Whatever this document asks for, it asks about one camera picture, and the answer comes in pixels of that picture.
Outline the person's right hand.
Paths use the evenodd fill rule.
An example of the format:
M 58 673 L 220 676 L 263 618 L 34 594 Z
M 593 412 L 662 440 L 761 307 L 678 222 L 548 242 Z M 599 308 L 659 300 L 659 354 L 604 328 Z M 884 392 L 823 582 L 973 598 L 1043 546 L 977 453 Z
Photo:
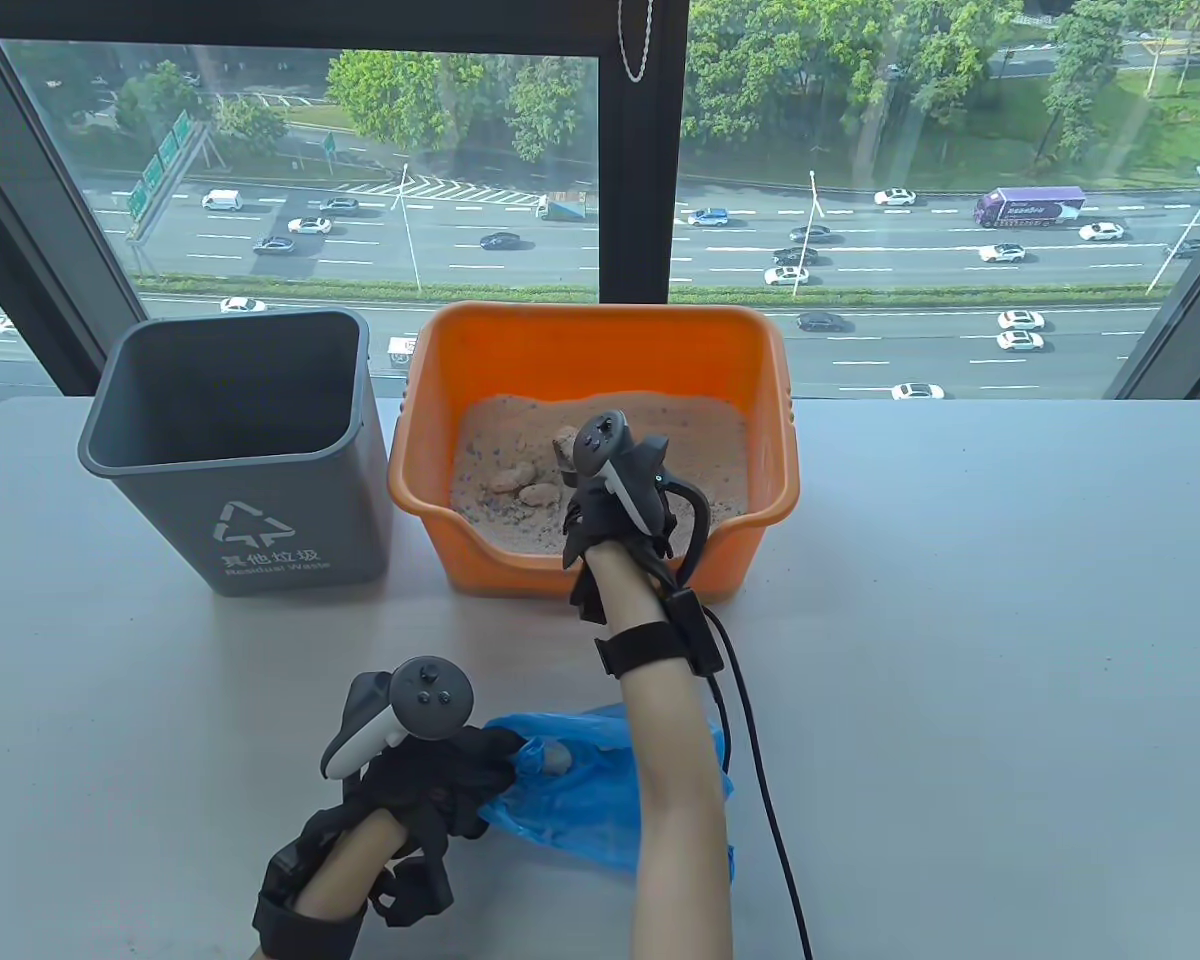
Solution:
M 562 568 L 565 570 L 586 558 L 588 550 L 602 544 L 617 545 L 636 562 L 650 564 L 673 557 L 670 534 L 676 530 L 676 516 L 667 516 L 661 532 L 646 534 L 629 517 L 620 498 L 608 492 L 605 479 L 596 476 L 581 480 L 574 490 L 562 530 L 565 536 Z

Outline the person's left hand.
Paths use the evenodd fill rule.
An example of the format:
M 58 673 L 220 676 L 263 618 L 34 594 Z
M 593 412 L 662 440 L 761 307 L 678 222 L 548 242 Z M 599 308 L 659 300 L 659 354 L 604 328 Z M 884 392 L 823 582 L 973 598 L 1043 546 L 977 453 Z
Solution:
M 490 830 L 481 810 L 514 786 L 524 745 L 518 733 L 499 727 L 466 726 L 444 740 L 408 737 L 344 782 L 343 797 L 384 809 L 406 828 L 394 859 L 422 850 L 421 830 L 478 840 Z

